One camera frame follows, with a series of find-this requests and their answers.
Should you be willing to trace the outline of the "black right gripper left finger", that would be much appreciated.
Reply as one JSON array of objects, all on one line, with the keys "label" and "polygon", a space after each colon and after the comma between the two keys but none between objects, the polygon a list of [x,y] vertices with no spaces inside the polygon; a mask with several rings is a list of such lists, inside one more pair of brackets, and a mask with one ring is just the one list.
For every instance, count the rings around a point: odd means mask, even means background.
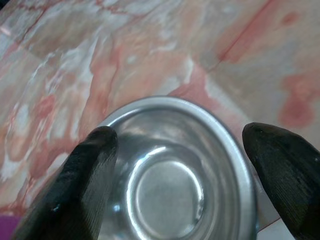
[{"label": "black right gripper left finger", "polygon": [[96,240],[117,161],[118,137],[95,128],[37,195],[13,240]]}]

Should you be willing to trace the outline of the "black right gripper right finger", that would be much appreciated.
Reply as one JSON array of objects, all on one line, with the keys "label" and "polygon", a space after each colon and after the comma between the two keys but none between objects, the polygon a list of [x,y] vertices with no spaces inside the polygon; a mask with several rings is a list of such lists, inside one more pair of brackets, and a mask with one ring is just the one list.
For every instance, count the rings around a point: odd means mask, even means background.
[{"label": "black right gripper right finger", "polygon": [[302,136],[252,122],[242,130],[245,153],[262,187],[296,240],[320,238],[320,152]]}]

